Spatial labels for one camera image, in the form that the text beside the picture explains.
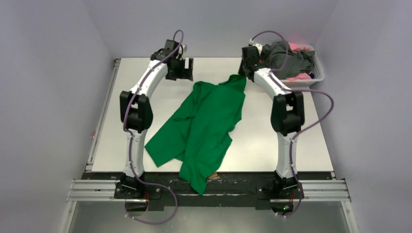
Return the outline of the green t shirt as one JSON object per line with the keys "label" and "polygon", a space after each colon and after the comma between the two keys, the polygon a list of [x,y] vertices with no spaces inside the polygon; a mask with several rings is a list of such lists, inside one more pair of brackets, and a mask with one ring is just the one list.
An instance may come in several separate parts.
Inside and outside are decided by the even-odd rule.
{"label": "green t shirt", "polygon": [[179,177],[204,194],[207,179],[220,168],[232,143],[230,132],[242,119],[246,83],[237,74],[219,84],[196,82],[145,145],[155,165],[180,160]]}

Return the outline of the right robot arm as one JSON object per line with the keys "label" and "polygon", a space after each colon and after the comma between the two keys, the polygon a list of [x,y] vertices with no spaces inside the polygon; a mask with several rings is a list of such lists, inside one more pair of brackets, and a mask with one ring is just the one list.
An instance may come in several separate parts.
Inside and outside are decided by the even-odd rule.
{"label": "right robot arm", "polygon": [[270,122],[278,139],[278,159],[270,194],[283,198],[298,186],[296,179],[296,141],[305,122],[304,98],[293,92],[273,71],[260,62],[256,46],[241,49],[239,74],[260,86],[272,99]]}

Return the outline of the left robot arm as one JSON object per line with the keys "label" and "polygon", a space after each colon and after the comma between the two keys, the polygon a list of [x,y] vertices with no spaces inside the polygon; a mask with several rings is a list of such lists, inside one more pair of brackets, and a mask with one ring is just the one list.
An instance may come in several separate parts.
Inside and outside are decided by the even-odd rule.
{"label": "left robot arm", "polygon": [[193,59],[185,58],[186,45],[167,40],[164,48],[154,52],[140,80],[120,93],[120,120],[127,135],[127,160],[116,181],[115,199],[142,199],[149,189],[144,180],[144,142],[154,114],[150,98],[163,80],[193,80]]}

